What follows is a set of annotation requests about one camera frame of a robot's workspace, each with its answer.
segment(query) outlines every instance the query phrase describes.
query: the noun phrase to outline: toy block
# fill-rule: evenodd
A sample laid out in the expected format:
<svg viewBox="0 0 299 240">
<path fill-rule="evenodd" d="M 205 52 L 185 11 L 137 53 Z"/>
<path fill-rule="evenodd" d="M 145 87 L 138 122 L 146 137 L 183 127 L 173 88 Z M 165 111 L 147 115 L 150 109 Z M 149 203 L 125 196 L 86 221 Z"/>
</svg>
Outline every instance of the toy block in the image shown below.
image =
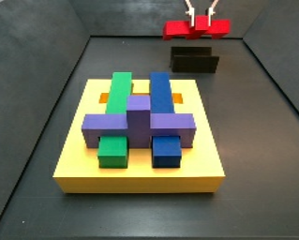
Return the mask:
<svg viewBox="0 0 299 240">
<path fill-rule="evenodd" d="M 170 75 L 167 72 L 150 74 L 151 113 L 174 113 Z"/>
<path fill-rule="evenodd" d="M 130 96 L 127 105 L 130 148 L 150 148 L 150 96 Z"/>
<path fill-rule="evenodd" d="M 133 88 L 133 81 L 131 81 L 131 72 L 114 72 L 113 74 L 113 79 L 111 79 L 111 86 L 110 86 L 110 98 L 107 102 L 107 109 L 106 113 L 109 114 L 117 114 L 117 113 L 126 113 L 127 112 L 127 98 L 129 95 L 131 94 L 131 88 Z M 117 145 L 117 137 L 106 137 L 106 140 L 103 140 L 103 137 L 101 137 L 101 143 L 99 144 L 99 152 L 102 153 L 99 158 L 99 161 L 102 159 L 111 159 L 111 155 L 106 155 L 109 152 L 107 150 L 103 149 L 111 149 L 115 148 Z M 129 156 L 125 157 L 114 157 L 114 159 L 119 158 L 119 162 L 122 161 L 123 158 L 129 158 Z M 118 166 L 121 168 L 122 165 L 110 165 L 110 168 L 114 168 L 114 166 Z"/>
<path fill-rule="evenodd" d="M 114 72 L 106 113 L 126 113 L 131 94 L 131 72 Z"/>
<path fill-rule="evenodd" d="M 86 114 L 82 131 L 87 148 L 99 147 L 102 136 L 127 136 L 127 130 L 125 114 Z"/>
<path fill-rule="evenodd" d="M 211 35 L 213 39 L 222 38 L 230 33 L 230 20 L 213 20 L 206 35 Z"/>
<path fill-rule="evenodd" d="M 179 103 L 179 104 L 183 104 L 183 103 L 185 103 L 182 94 L 178 94 L 178 93 L 174 93 L 174 94 L 173 94 L 173 102 L 174 102 L 174 103 Z"/>
<path fill-rule="evenodd" d="M 195 16 L 195 25 L 190 29 L 190 34 L 186 36 L 187 40 L 194 40 L 202 37 L 202 35 L 209 30 L 209 16 L 199 15 Z"/>
<path fill-rule="evenodd" d="M 205 55 L 211 56 L 211 47 L 171 47 L 170 49 L 170 62 L 175 55 Z"/>
<path fill-rule="evenodd" d="M 110 98 L 110 93 L 102 93 L 99 98 L 99 103 L 107 103 Z"/>
<path fill-rule="evenodd" d="M 167 21 L 165 24 L 163 40 L 171 40 L 174 36 L 186 36 L 190 34 L 189 21 Z"/>
<path fill-rule="evenodd" d="M 181 136 L 181 145 L 193 148 L 195 122 L 191 113 L 153 113 L 151 136 Z"/>
<path fill-rule="evenodd" d="M 99 168 L 125 169 L 129 167 L 127 137 L 102 137 L 98 151 Z"/>
<path fill-rule="evenodd" d="M 175 55 L 173 59 L 173 72 L 215 73 L 219 56 Z"/>
<path fill-rule="evenodd" d="M 179 137 L 153 137 L 153 168 L 181 168 Z"/>
<path fill-rule="evenodd" d="M 133 83 L 137 93 L 150 92 L 150 80 Z M 185 99 L 174 105 L 175 112 L 193 113 L 197 125 L 193 148 L 182 149 L 182 167 L 154 169 L 149 148 L 130 149 L 127 169 L 99 168 L 99 149 L 86 147 L 82 123 L 86 113 L 106 112 L 94 97 L 110 91 L 110 84 L 111 80 L 87 82 L 54 172 L 58 186 L 66 193 L 215 192 L 226 176 L 195 80 L 170 80 L 173 92 Z"/>
</svg>

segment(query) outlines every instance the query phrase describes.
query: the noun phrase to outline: green block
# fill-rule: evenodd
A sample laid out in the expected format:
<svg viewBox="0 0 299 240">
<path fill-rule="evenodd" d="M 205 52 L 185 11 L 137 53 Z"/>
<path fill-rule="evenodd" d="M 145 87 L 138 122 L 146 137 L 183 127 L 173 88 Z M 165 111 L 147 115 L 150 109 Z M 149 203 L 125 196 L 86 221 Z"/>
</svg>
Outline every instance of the green block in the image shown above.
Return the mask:
<svg viewBox="0 0 299 240">
<path fill-rule="evenodd" d="M 131 72 L 114 72 L 106 113 L 126 113 L 131 94 Z"/>
<path fill-rule="evenodd" d="M 102 137 L 98 150 L 98 159 L 101 168 L 126 169 L 129 167 L 127 137 Z"/>
</svg>

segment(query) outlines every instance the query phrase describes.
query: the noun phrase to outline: purple block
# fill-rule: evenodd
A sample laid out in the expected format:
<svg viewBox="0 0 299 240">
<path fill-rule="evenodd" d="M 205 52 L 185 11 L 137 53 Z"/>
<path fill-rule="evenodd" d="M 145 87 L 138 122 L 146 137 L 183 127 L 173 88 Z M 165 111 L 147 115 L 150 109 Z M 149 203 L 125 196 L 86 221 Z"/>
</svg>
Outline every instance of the purple block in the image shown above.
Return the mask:
<svg viewBox="0 0 299 240">
<path fill-rule="evenodd" d="M 150 96 L 130 96 L 127 104 L 130 148 L 150 148 Z"/>
<path fill-rule="evenodd" d="M 130 111 L 143 111 L 150 110 L 150 95 L 130 95 L 127 102 L 127 110 Z"/>
<path fill-rule="evenodd" d="M 153 113 L 151 136 L 179 136 L 182 147 L 191 148 L 195 134 L 191 113 Z"/>
<path fill-rule="evenodd" d="M 125 114 L 86 114 L 82 131 L 87 148 L 98 148 L 102 136 L 127 136 L 127 116 Z"/>
</svg>

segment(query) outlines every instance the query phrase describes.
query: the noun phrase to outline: gray wall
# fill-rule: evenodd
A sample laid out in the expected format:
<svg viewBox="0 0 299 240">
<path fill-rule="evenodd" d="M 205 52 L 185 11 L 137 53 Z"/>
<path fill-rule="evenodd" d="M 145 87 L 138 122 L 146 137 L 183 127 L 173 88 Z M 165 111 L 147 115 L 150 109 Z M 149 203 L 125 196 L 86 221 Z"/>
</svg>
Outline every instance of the gray wall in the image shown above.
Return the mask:
<svg viewBox="0 0 299 240">
<path fill-rule="evenodd" d="M 299 0 L 272 0 L 245 41 L 299 112 Z"/>
<path fill-rule="evenodd" d="M 0 3 L 0 215 L 89 39 L 67 0 Z"/>
<path fill-rule="evenodd" d="M 70 0 L 93 36 L 162 36 L 166 21 L 186 20 L 183 0 Z M 269 0 L 221 0 L 215 19 L 232 19 L 228 38 L 242 38 Z M 205 14 L 210 0 L 191 0 Z"/>
</svg>

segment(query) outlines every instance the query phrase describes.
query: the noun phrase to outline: yellow base block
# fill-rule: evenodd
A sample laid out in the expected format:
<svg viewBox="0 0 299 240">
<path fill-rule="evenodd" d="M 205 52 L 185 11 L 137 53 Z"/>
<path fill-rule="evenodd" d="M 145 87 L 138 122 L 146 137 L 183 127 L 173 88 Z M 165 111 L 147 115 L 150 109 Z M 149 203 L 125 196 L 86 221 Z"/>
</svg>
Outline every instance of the yellow base block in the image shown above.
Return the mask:
<svg viewBox="0 0 299 240">
<path fill-rule="evenodd" d="M 150 81 L 134 80 L 133 93 L 149 93 Z M 171 193 L 215 192 L 225 179 L 210 124 L 195 80 L 171 80 L 173 93 L 181 93 L 183 103 L 175 103 L 177 113 L 193 113 L 197 132 L 191 149 L 182 149 L 179 169 L 154 169 L 151 150 L 131 149 L 127 169 L 101 169 L 98 149 L 85 143 L 82 124 L 86 113 L 105 113 L 99 103 L 110 91 L 110 80 L 89 80 L 70 128 L 54 179 L 67 193 Z"/>
</svg>

